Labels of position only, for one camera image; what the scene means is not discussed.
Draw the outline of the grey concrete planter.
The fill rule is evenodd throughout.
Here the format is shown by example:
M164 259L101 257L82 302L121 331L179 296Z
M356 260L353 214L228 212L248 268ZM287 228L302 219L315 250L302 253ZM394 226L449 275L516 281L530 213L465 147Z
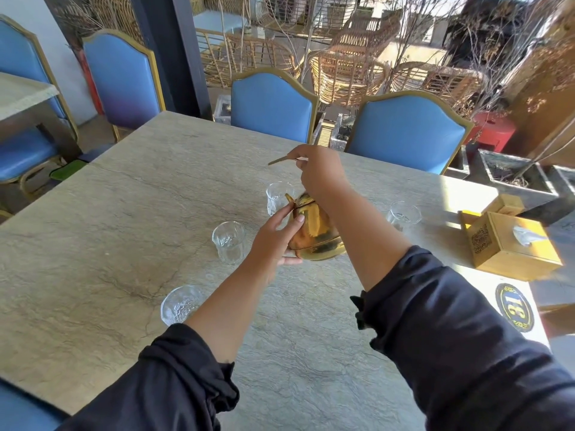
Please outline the grey concrete planter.
M521 198L532 209L558 197L539 163L493 151L478 150L470 162L470 180L494 187L499 194Z

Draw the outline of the gold teapot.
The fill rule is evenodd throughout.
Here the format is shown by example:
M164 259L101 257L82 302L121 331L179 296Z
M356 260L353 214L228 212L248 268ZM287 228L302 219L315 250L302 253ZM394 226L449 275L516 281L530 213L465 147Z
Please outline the gold teapot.
M308 261L324 261L346 253L339 231L312 196L303 192L297 199L289 194L285 194L285 198L293 204L289 222L299 216L304 218L303 225L287 246L296 257Z

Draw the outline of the person's right hand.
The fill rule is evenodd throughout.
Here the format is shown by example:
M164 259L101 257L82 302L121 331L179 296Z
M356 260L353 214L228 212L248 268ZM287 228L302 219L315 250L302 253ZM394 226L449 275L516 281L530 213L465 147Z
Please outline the person's right hand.
M314 145L314 176L301 176L301 182L318 202L329 201L350 188L338 152L317 145Z

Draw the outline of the person's left hand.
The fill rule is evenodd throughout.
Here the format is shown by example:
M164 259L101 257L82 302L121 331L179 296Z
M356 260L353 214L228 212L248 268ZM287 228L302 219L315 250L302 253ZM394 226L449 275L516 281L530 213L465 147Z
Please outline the person's left hand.
M289 249L289 243L304 224L304 217L299 215L293 219L291 215L294 205L294 201L291 201L269 218L256 234L248 253L248 266L267 283L273 281L280 257L297 257Z

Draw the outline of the small wooden box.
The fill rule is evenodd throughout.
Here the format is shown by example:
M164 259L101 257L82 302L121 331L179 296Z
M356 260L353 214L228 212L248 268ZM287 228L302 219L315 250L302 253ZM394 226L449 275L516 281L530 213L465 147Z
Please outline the small wooden box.
M497 213L515 217L525 211L525 209L520 196L499 194L482 210L481 214Z

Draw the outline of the person's left forearm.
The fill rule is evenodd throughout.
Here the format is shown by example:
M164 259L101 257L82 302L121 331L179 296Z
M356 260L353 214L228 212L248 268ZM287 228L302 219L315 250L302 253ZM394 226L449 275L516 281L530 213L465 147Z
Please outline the person's left forearm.
M285 258L247 259L184 323L56 431L217 431L239 401L234 361L264 289Z

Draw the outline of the wooden tissue box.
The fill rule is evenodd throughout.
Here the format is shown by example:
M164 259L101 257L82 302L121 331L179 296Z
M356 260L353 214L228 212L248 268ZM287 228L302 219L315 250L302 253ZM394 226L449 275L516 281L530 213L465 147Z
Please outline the wooden tissue box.
M473 266L480 271L531 282L548 277L563 266L550 239L528 247L521 246L515 239L515 225L548 236L538 221L466 210L458 214L470 246Z

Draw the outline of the white tissue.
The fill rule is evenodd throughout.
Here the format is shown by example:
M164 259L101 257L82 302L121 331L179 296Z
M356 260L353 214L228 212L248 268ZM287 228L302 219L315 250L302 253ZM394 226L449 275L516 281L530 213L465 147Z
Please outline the white tissue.
M531 231L528 228L519 225L515 225L513 227L513 235L517 242L524 247L531 246L535 242L549 240L546 234L538 234L535 231Z

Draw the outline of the clear drinking glass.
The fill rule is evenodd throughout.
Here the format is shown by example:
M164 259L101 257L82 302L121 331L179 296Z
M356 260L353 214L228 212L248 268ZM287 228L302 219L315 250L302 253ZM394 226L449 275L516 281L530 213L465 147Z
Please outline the clear drinking glass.
M212 242L223 263L238 265L247 255L246 230L237 221L219 224L212 232Z
M393 202L387 211L386 220L396 230L403 232L407 228L418 224L422 219L418 207L405 201Z
M182 324L205 302L206 294L198 286L183 285L173 289L161 304L161 319L170 327Z
M287 181L271 183L267 190L267 213L271 217L295 199L295 188Z

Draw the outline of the group of rattan chairs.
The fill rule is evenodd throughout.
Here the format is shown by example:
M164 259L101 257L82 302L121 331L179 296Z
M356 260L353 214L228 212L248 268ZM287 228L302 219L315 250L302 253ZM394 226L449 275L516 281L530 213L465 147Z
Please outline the group of rattan chairs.
M451 66L450 26L471 0L179 0L207 86L271 67L320 105L355 111L367 96L423 90L472 112L483 74Z

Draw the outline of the round black yellow sticker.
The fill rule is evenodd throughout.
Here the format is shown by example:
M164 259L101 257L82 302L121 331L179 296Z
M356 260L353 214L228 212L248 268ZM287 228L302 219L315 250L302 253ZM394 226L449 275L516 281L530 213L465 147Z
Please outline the round black yellow sticker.
M501 315L520 333L530 332L535 325L534 311L520 289L500 283L495 289L495 300Z

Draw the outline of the red cylinder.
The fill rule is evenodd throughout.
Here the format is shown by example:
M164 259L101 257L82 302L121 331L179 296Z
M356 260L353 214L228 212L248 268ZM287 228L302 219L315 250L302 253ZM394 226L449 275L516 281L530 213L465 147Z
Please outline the red cylinder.
M104 109L103 109L101 100L98 96L96 85L94 83L94 79L92 77L90 68L88 66L84 50L82 47L80 47L80 48L74 49L73 51L74 51L74 54L76 56L78 63L80 64L83 78L87 84L87 87L88 87L88 90L90 93L90 98L91 98L91 101L94 105L94 108L96 109L98 115L104 115Z

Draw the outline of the person's right forearm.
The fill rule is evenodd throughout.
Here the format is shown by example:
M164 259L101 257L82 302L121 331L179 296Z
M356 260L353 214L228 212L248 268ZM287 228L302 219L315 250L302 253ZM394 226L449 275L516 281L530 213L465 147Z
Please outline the person's right forearm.
M427 431L575 431L575 378L548 348L348 184L309 192L363 285L359 324L375 330L370 346L395 363Z

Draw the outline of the blue gold-framed chair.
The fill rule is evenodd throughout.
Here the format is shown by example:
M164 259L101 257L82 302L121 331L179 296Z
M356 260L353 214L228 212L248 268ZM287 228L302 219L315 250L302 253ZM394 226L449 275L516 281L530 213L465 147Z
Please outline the blue gold-framed chair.
M314 144L319 97L277 68L237 74L231 84L231 126Z
M33 199L27 180L48 164L78 159L79 131L38 37L1 13L0 73L55 88L54 95L0 117L0 186L18 184Z
M0 378L0 431L55 431L70 415Z
M363 99L345 153L444 174L474 123L425 91Z
M82 39L104 116L114 142L166 111L154 52L129 35L102 29Z

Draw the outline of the stone-top side table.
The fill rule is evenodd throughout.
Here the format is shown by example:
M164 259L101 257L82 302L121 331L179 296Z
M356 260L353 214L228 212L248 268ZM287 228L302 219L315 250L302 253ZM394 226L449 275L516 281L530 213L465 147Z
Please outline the stone-top side table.
M62 123L50 100L59 95L56 86L0 72L0 142L30 129L39 128L67 161L82 154L74 131Z

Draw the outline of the green mat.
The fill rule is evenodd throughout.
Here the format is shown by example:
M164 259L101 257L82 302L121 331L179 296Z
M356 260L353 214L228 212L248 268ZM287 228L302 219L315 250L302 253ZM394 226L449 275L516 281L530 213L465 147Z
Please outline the green mat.
M68 179L73 174L77 173L87 165L88 162L85 162L83 160L74 160L60 168L51 171L49 177L51 180L57 181L59 183L65 181L66 179Z

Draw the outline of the red stool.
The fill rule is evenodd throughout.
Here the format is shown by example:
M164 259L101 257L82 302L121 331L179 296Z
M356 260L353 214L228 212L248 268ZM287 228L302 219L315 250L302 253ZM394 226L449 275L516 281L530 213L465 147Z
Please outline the red stool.
M479 148L502 153L516 131L516 125L507 116L483 111L472 117L474 127L464 140L464 145L478 143Z

